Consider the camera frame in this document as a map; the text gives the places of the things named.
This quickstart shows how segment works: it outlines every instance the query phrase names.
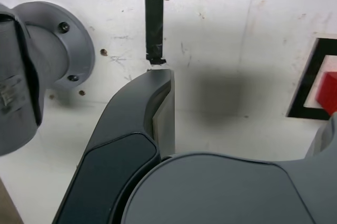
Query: screw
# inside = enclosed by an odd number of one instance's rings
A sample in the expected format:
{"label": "screw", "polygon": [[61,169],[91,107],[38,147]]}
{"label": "screw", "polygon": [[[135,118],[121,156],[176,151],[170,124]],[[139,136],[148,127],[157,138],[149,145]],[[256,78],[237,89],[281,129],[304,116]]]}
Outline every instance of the screw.
{"label": "screw", "polygon": [[70,26],[67,22],[61,22],[58,25],[58,30],[60,33],[67,33],[70,30]]}
{"label": "screw", "polygon": [[68,80],[72,82],[77,82],[80,78],[77,75],[68,76]]}

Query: black tape strip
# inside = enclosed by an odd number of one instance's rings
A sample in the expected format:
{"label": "black tape strip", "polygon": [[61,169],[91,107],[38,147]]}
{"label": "black tape strip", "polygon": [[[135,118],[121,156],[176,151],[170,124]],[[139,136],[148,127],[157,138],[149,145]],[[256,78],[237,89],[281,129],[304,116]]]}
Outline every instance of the black tape strip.
{"label": "black tape strip", "polygon": [[317,40],[298,90],[293,98],[288,117],[315,120],[328,120],[330,118],[324,109],[304,107],[305,100],[309,95],[326,55],[337,56],[337,40],[330,38],[319,38]]}
{"label": "black tape strip", "polygon": [[164,0],[145,0],[146,59],[152,65],[166,63],[163,59]]}

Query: black tape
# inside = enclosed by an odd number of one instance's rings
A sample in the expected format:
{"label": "black tape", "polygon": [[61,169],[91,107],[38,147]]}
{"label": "black tape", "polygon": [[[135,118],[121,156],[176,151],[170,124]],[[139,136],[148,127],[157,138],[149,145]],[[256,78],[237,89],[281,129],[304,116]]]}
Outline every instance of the black tape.
{"label": "black tape", "polygon": [[163,59],[164,0],[145,0],[146,59],[152,65],[166,63]]}

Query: black square outline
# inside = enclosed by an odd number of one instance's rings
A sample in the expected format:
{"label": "black square outline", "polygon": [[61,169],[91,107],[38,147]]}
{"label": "black square outline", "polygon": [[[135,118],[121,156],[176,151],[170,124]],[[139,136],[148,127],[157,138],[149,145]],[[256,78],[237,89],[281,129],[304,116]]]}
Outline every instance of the black square outline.
{"label": "black square outline", "polygon": [[294,94],[287,117],[328,120],[329,114],[321,108],[307,108],[304,106],[310,89],[320,70],[326,55],[337,56],[337,40],[331,38],[318,38],[311,52],[310,61],[301,78],[300,85]]}

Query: red object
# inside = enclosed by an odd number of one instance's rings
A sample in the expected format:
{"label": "red object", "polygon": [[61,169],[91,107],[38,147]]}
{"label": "red object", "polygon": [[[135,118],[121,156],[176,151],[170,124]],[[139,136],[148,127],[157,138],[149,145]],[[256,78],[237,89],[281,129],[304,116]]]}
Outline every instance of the red object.
{"label": "red object", "polygon": [[337,111],[337,72],[325,72],[316,100],[329,115]]}

